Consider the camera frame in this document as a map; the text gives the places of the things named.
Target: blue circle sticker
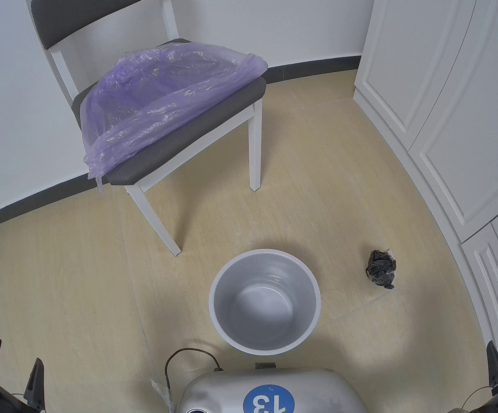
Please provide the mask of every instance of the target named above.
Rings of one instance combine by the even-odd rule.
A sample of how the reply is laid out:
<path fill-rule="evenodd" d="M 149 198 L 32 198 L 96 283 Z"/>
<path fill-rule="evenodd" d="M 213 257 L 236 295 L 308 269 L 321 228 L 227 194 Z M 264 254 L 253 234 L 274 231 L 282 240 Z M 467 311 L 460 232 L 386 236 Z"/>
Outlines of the blue circle sticker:
<path fill-rule="evenodd" d="M 243 413 L 294 413 L 293 395 L 279 385 L 260 385 L 245 396 Z"/>

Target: purple plastic bag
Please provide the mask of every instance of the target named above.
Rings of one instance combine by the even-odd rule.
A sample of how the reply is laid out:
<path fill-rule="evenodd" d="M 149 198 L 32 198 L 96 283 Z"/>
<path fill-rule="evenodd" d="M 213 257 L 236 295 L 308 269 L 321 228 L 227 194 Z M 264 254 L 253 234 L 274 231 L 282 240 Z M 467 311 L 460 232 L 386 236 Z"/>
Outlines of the purple plastic bag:
<path fill-rule="evenodd" d="M 88 178 L 101 177 L 267 69 L 260 57 L 202 43 L 128 52 L 80 107 Z"/>

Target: black crumpled plastic bag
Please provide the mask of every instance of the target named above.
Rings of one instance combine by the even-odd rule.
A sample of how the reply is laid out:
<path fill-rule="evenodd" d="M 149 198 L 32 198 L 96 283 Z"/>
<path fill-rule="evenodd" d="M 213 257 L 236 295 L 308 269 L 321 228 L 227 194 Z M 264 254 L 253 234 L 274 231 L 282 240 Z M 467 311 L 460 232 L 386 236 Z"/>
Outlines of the black crumpled plastic bag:
<path fill-rule="evenodd" d="M 366 274 L 377 286 L 386 289 L 394 289 L 394 272 L 396 271 L 396 260 L 388 252 L 378 250 L 371 251 L 367 262 Z"/>

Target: white wall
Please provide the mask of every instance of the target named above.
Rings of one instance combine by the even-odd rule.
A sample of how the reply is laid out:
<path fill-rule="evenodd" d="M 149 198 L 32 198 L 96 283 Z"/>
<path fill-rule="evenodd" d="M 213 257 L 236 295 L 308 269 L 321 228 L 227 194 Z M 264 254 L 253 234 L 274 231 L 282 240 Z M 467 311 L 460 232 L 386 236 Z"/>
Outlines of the white wall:
<path fill-rule="evenodd" d="M 25 0 L 0 0 L 0 208 L 87 172 Z"/>
<path fill-rule="evenodd" d="M 252 52 L 275 66 L 361 54 L 373 0 L 172 4 L 181 36 Z M 165 40 L 157 0 L 105 17 L 70 39 L 83 61 L 83 77 L 92 82 L 123 52 Z M 86 171 L 79 130 L 41 50 L 26 0 L 0 0 L 2 57 L 7 59 L 0 63 L 0 208 Z"/>

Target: chair seat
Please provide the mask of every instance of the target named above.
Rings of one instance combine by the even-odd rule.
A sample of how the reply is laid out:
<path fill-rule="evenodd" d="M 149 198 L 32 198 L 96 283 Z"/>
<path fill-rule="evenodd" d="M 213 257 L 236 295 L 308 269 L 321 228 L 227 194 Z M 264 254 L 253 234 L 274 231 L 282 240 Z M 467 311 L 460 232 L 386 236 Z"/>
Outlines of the chair seat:
<path fill-rule="evenodd" d="M 188 42 L 183 38 L 174 42 Z M 73 100 L 71 109 L 80 127 L 80 104 L 95 85 L 83 90 Z M 143 177 L 158 169 L 165 162 L 187 148 L 199 138 L 214 130 L 220 124 L 238 114 L 253 102 L 264 96 L 266 81 L 259 77 L 232 93 L 228 98 L 211 107 L 197 118 L 177 128 L 170 134 L 140 150 L 130 159 L 112 169 L 105 177 L 112 185 L 134 185 Z"/>

